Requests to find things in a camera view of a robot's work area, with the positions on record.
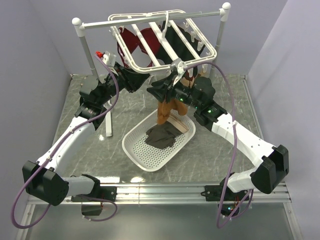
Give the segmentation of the orange-brown underwear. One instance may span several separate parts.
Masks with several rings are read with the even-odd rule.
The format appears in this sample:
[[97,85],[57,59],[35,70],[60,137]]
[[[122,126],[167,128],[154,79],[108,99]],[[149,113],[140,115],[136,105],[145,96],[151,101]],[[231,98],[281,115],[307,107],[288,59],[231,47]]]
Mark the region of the orange-brown underwear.
[[170,102],[158,102],[156,123],[158,125],[164,124],[169,118],[172,110],[177,111],[180,116],[184,116],[188,112],[187,106],[177,99],[171,99]]

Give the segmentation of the white clip hanger frame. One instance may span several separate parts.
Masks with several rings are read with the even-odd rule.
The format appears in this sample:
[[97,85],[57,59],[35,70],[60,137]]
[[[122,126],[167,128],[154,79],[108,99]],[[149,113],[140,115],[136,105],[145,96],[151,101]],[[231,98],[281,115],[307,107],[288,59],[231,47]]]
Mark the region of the white clip hanger frame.
[[[172,63],[165,64],[162,60],[156,58],[143,37],[141,30],[151,28],[157,41],[163,46],[164,50],[173,62],[173,60],[178,59],[179,57],[166,39],[167,28],[172,26],[194,57],[192,60],[184,61],[186,66],[195,67],[203,65],[205,62],[215,60],[218,52],[193,19],[215,15],[217,15],[216,12],[187,13],[183,10],[176,9],[148,13],[112,14],[108,17],[108,21],[113,23],[110,29],[117,41],[117,44],[119,44],[124,53],[124,60],[129,65],[129,69],[141,74],[151,74],[157,72],[169,72],[170,65]],[[139,47],[137,47],[133,53],[130,53],[127,44],[118,30],[119,27],[125,27],[134,35],[138,36],[142,45],[145,47],[147,54],[142,53]],[[190,33],[192,42],[194,42],[195,39],[199,40],[197,46],[198,50],[201,50],[202,46],[204,46],[204,50],[200,55],[198,55],[195,49],[190,45],[188,40],[179,30],[179,27],[181,27],[185,32]]]

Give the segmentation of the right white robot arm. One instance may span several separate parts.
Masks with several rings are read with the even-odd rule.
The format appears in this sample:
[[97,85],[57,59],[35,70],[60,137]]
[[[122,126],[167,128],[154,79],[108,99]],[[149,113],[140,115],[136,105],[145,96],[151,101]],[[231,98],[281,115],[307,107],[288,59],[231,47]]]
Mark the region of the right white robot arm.
[[198,76],[191,87],[164,78],[152,83],[147,92],[160,103],[176,100],[194,108],[193,116],[201,126],[227,140],[251,161],[252,169],[227,177],[227,183],[220,187],[224,199],[231,200],[238,192],[250,189],[270,194],[288,175],[288,149],[264,141],[238,123],[214,101],[216,90],[209,78]]

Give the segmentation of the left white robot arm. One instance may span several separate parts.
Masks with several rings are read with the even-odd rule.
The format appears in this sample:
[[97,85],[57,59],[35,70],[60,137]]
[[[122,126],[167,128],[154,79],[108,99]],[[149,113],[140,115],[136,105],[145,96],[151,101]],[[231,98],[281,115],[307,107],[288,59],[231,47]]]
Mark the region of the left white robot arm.
[[104,82],[87,76],[81,83],[79,107],[68,128],[42,157],[36,162],[27,161],[22,167],[25,191],[52,206],[77,195],[96,201],[101,195],[100,181],[96,177],[82,174],[63,178],[61,175],[69,160],[104,121],[108,111],[105,103],[115,101],[123,89],[129,93],[137,91],[149,76],[118,63]]

